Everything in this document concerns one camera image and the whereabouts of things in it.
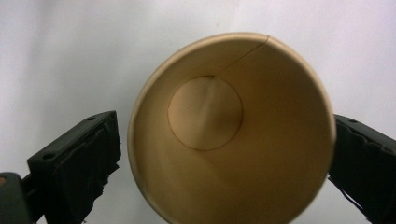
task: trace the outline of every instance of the white background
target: white background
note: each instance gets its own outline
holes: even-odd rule
[[[317,71],[334,113],[396,138],[396,1],[0,1],[0,172],[81,120],[117,110],[122,158],[88,223],[164,223],[136,188],[134,101],[176,50],[225,32],[269,34]],[[367,223],[329,183],[292,223]]]

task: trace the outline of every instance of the gray surface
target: gray surface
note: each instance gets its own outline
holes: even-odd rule
[[[0,1],[0,171],[27,175],[25,161],[40,148],[115,109],[121,168],[87,221],[164,223],[129,169],[134,101],[174,51],[233,31],[287,43],[317,71],[334,113],[396,138],[395,1]],[[366,221],[326,182],[292,223]]]

